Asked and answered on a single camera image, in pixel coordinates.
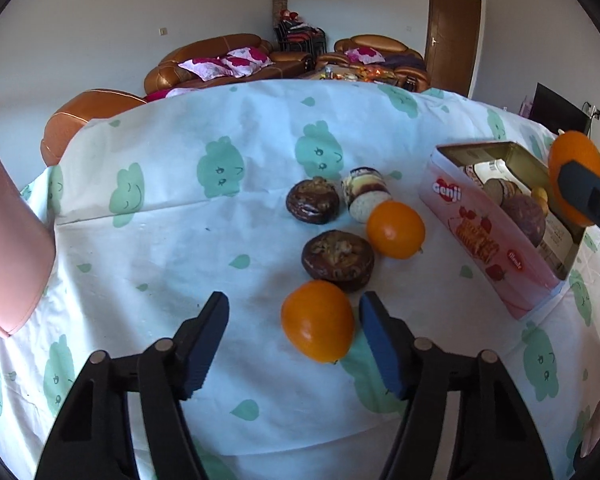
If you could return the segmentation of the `orange fruit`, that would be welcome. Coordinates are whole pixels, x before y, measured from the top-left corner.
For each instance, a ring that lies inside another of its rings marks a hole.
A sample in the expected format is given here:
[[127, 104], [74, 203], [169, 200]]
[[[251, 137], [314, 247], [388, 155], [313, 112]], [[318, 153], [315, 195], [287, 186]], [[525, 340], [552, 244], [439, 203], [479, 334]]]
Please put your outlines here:
[[280, 324], [301, 354], [319, 363], [344, 358], [355, 335], [348, 296], [336, 285], [320, 280], [304, 283], [283, 301]]
[[396, 200], [386, 200], [376, 206], [368, 217], [366, 235], [381, 255], [406, 260], [422, 249], [426, 226], [412, 207]]

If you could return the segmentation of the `dark mangosteen front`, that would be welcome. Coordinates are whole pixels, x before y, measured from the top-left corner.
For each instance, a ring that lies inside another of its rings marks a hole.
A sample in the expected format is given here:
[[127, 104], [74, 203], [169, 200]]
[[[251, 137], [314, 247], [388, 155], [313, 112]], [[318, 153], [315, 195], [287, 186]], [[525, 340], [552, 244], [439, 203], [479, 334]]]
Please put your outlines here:
[[314, 280], [332, 283], [344, 292], [356, 292], [370, 281], [375, 253], [364, 238], [330, 230], [306, 242], [301, 263]]

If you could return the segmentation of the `pink plastic pitcher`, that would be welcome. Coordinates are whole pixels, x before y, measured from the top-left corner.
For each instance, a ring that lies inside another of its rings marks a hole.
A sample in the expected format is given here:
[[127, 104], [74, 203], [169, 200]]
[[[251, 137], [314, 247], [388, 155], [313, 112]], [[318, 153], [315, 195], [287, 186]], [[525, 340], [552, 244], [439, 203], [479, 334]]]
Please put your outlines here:
[[0, 335], [27, 323], [50, 278], [55, 244], [0, 159]]

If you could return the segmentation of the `black television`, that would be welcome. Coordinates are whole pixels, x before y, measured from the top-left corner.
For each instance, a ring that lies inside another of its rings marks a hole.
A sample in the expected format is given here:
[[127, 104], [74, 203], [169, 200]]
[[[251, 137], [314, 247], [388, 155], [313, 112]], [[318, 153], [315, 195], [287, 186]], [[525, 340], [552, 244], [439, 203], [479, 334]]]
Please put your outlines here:
[[529, 119], [544, 126], [555, 136], [567, 131], [577, 131], [587, 136], [591, 127], [588, 114], [540, 82], [536, 85]]

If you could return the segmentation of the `dark mangosteen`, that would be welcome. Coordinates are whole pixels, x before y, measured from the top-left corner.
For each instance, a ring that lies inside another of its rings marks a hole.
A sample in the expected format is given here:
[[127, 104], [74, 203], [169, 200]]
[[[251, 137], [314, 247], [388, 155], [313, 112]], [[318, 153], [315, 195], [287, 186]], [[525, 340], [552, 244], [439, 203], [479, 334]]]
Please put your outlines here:
[[356, 292], [370, 281], [375, 253], [364, 238], [330, 230], [306, 242], [301, 263], [314, 280], [332, 283], [344, 292]]
[[335, 185], [322, 177], [314, 177], [302, 180], [290, 189], [286, 208], [302, 222], [326, 224], [337, 217], [340, 198]]

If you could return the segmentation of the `pink floral pillow left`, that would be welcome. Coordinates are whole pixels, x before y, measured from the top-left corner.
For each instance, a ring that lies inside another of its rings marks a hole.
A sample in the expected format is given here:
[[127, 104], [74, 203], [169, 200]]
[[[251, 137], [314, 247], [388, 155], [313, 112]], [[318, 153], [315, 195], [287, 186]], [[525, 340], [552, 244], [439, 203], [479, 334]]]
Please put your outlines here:
[[191, 58], [178, 64], [178, 67], [194, 74], [203, 82], [234, 76], [233, 71], [219, 58]]

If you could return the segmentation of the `cut purple fruit in tin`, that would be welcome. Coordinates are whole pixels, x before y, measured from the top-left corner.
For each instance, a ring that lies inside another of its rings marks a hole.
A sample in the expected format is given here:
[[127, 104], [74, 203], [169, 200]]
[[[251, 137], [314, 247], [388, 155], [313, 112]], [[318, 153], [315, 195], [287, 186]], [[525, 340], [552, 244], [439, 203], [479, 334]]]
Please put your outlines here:
[[486, 180], [482, 190], [498, 206], [502, 206], [509, 198], [521, 194], [521, 189], [515, 182], [498, 178]]

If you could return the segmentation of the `pink floral pillow right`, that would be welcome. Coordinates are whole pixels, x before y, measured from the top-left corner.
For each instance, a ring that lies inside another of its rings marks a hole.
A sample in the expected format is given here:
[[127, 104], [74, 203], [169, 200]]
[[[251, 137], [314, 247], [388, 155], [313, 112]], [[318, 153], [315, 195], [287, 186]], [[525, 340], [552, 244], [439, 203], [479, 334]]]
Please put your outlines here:
[[267, 54], [255, 47], [231, 50], [220, 61], [236, 78], [250, 77], [274, 64]]

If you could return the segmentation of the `pink floral pillow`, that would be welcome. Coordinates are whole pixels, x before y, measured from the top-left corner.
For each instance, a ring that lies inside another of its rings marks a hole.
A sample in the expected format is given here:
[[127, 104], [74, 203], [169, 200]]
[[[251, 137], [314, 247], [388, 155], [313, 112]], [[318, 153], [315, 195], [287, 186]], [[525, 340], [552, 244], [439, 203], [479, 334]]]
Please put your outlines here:
[[191, 58], [178, 64], [178, 67], [194, 74], [203, 82], [234, 76], [233, 71], [219, 58]]
[[267, 54], [255, 47], [231, 50], [220, 61], [236, 78], [250, 77], [274, 64]]

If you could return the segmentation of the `striped purple cut fruit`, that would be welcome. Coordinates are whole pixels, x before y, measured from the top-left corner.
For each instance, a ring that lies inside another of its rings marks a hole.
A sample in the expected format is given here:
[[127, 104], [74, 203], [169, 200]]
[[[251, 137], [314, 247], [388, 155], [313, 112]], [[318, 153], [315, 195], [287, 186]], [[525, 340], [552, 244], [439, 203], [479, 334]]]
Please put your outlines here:
[[352, 169], [341, 185], [349, 214], [360, 223], [366, 223], [379, 204], [392, 199], [384, 177], [374, 168]]

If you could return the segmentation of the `purple round fruit in tin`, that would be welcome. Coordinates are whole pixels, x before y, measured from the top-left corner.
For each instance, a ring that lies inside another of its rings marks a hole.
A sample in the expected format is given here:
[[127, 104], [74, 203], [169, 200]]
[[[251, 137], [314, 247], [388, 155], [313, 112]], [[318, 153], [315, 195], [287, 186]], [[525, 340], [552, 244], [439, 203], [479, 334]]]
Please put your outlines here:
[[509, 196], [503, 200], [501, 208], [534, 247], [541, 244], [546, 229], [545, 214], [534, 198], [524, 194]]

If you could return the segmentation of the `stacked dark chairs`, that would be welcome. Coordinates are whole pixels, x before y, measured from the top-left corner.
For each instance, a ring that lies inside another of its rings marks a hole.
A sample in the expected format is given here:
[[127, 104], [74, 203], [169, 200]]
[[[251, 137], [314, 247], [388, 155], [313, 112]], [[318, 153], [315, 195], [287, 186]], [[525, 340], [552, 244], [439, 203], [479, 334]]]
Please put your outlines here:
[[281, 10], [274, 32], [279, 49], [284, 52], [306, 52], [312, 58], [326, 52], [324, 30], [302, 21], [297, 12]]

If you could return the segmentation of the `dark mangosteen back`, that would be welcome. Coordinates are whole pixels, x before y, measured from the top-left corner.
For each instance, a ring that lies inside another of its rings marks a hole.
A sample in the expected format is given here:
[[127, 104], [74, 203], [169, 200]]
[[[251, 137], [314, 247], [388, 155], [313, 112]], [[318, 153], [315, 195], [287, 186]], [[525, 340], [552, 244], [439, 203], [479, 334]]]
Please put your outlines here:
[[326, 224], [337, 217], [340, 198], [335, 185], [322, 177], [314, 177], [302, 180], [290, 189], [286, 208], [302, 222]]

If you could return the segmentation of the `long brown leather sofa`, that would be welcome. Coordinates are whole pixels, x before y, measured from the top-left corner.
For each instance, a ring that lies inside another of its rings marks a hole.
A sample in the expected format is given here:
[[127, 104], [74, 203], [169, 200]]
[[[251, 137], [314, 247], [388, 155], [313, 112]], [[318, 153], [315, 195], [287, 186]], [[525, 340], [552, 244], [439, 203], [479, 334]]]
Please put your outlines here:
[[313, 68], [306, 52], [275, 51], [268, 40], [233, 34], [186, 44], [167, 54], [144, 80], [147, 94], [203, 89], [260, 79], [289, 79]]

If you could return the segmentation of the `pink biscuit tin box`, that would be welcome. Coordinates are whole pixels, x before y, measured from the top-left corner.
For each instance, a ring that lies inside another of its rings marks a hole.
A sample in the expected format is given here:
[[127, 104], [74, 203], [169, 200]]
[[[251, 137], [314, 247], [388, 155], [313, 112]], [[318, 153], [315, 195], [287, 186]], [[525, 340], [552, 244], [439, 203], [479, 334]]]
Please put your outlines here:
[[[515, 182], [528, 196], [532, 188], [545, 188], [550, 212], [538, 247], [483, 192], [491, 178]], [[557, 294], [585, 234], [559, 211], [546, 166], [510, 141], [437, 146], [419, 196], [486, 274], [513, 318], [523, 318]]]

